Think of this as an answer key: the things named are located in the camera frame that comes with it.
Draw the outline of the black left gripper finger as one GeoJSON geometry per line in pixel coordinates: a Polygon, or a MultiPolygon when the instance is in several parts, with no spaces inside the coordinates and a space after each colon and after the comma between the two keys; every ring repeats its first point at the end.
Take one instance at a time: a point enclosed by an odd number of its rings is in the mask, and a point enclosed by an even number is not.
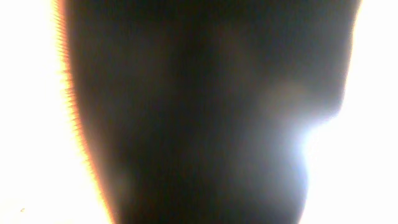
{"type": "Polygon", "coordinates": [[[76,104],[117,223],[300,221],[359,1],[66,0],[76,104]]]}

